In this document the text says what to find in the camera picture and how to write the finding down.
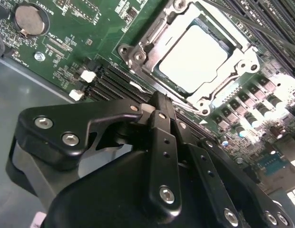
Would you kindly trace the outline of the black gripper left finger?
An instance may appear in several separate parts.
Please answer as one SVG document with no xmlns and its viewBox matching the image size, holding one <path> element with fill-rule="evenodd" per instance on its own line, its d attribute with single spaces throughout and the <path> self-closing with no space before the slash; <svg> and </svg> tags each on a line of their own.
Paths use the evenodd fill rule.
<svg viewBox="0 0 295 228">
<path fill-rule="evenodd" d="M 155 92 L 145 104 L 120 99 L 23 110 L 7 162 L 9 177 L 48 212 L 66 187 L 128 152 L 147 151 L 152 128 L 169 132 L 166 97 Z"/>
</svg>

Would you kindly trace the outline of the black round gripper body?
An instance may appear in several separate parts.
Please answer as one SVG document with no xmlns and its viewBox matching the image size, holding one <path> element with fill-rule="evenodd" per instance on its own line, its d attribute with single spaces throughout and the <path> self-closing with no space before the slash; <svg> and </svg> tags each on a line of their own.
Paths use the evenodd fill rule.
<svg viewBox="0 0 295 228">
<path fill-rule="evenodd" d="M 154 127 L 147 151 L 128 152 L 66 187 L 45 228 L 211 228 L 201 182 L 177 133 Z"/>
</svg>

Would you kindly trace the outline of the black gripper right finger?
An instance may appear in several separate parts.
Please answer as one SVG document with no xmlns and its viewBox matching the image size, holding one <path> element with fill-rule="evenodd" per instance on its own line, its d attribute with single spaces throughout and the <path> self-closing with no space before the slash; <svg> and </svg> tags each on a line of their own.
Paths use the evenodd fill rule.
<svg viewBox="0 0 295 228">
<path fill-rule="evenodd" d="M 177 119 L 173 101 L 166 108 L 177 133 L 182 155 L 201 182 L 213 228 L 291 228 L 293 222 L 263 190 L 213 141 L 196 142 L 187 125 Z"/>
</svg>

